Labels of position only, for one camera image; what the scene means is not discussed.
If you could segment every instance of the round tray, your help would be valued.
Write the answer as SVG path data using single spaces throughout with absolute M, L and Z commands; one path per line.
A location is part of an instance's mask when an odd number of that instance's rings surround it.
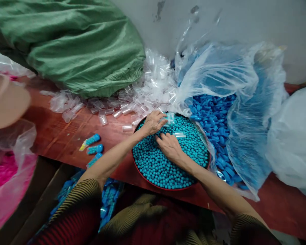
M 146 119 L 146 117 L 144 117 L 144 118 L 138 123 L 138 125 L 137 125 L 136 128 L 135 128 L 134 133 L 138 130 L 139 125 L 140 125 L 145 119 Z M 188 186 L 188 187 L 180 188 L 180 189 L 173 189 L 173 190 L 159 187 L 159 186 L 157 186 L 157 185 L 151 183 L 150 181 L 148 181 L 148 179 L 145 178 L 145 176 L 139 171 L 139 169 L 138 169 L 138 167 L 137 167 L 137 165 L 136 165 L 135 159 L 134 159 L 133 149 L 132 149 L 132 158 L 133 158 L 135 167 L 136 167 L 137 171 L 139 172 L 139 174 L 140 174 L 148 183 L 150 183 L 151 185 L 154 185 L 155 187 L 157 187 L 157 188 L 159 188 L 159 189 L 166 190 L 166 191 L 181 191 L 181 190 L 185 190 L 185 189 L 191 188 L 191 187 L 195 186 L 195 185 L 198 183 L 198 182 L 196 182 L 196 183 L 194 183 L 194 184 L 192 184 L 192 185 L 190 185 L 190 186 Z M 211 163 L 211 154 L 210 154 L 210 152 L 208 151 L 208 164 L 207 164 L 206 169 L 208 169 L 208 167 L 210 166 L 210 163 Z

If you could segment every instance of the sleeve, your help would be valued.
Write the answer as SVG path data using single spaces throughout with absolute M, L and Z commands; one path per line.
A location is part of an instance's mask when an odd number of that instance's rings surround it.
M 78 183 L 30 244 L 87 244 L 100 227 L 101 189 L 95 179 Z
M 246 214 L 236 216 L 230 239 L 231 245 L 281 245 L 265 225 L 258 219 Z

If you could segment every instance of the plastic sheet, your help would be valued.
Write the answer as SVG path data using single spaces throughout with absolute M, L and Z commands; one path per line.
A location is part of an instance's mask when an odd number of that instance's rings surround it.
M 30 150 L 35 137 L 35 125 L 23 119 L 0 129 L 0 162 L 4 154 L 12 151 L 18 166 L 17 173 L 0 187 L 0 228 L 13 214 L 28 188 L 37 159 Z
M 282 61 L 283 50 L 269 43 L 223 45 L 209 43 L 207 37 L 183 52 L 177 50 L 175 60 L 179 89 L 174 111 L 190 116 L 187 107 L 195 95 L 237 95 L 227 114 L 230 136 L 226 149 L 250 190 L 238 192 L 255 201 L 271 172 L 265 158 L 270 118 L 287 97 Z M 218 171 L 215 163 L 210 169 Z
M 18 77 L 27 76 L 29 78 L 33 78 L 36 76 L 34 72 L 19 65 L 2 54 L 0 54 L 0 71 Z
M 282 182 L 306 195 L 306 88 L 272 116 L 266 158 Z

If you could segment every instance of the white wall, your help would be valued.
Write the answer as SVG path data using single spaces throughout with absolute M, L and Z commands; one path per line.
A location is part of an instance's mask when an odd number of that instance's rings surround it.
M 169 58 L 174 57 L 190 10 L 197 5 L 200 19 L 191 32 L 191 40 L 211 30 L 209 37 L 214 41 L 286 45 L 287 82 L 306 81 L 306 0 L 112 1 L 133 21 L 145 45 Z

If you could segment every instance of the blue plastic cap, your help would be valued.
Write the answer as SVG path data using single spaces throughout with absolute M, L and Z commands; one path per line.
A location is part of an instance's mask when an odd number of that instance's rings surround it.
M 103 145 L 102 145 L 102 144 L 100 144 L 100 145 L 98 145 L 98 146 L 96 147 L 96 152 L 97 152 L 97 153 L 103 152 Z
M 101 153 L 97 153 L 97 154 L 95 155 L 95 158 L 99 159 L 101 156 L 103 156 Z
M 95 141 L 99 141 L 101 137 L 98 134 L 94 134 L 93 138 L 95 139 Z

